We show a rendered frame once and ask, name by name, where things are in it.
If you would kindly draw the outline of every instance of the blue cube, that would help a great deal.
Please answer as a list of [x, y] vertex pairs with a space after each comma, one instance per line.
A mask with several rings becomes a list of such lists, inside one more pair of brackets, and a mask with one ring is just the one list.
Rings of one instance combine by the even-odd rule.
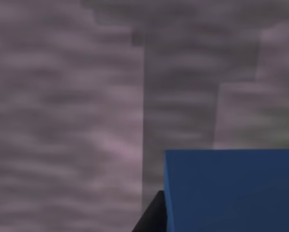
[[289, 149], [168, 150], [167, 232], [289, 232]]

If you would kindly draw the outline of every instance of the black object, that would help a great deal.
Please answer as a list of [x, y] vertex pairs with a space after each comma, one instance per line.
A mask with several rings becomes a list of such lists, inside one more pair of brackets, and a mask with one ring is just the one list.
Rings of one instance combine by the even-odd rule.
[[167, 232], [164, 191], [158, 191], [132, 232]]

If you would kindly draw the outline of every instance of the blue surface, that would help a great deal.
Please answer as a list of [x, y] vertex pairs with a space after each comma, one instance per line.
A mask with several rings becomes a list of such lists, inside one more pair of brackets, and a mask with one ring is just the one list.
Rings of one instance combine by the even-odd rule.
[[289, 232], [289, 150], [169, 150], [168, 232]]

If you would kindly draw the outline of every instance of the blue box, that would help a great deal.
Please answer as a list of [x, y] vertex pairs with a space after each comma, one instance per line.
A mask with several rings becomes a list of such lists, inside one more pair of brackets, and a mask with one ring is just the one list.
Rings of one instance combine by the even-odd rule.
[[168, 232], [289, 232], [289, 149], [168, 150]]

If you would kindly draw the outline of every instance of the textured gray floor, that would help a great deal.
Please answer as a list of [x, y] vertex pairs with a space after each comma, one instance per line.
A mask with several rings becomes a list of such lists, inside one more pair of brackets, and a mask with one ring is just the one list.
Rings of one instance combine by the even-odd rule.
[[164, 149], [288, 148], [272, 2], [0, 0], [0, 232], [131, 231]]

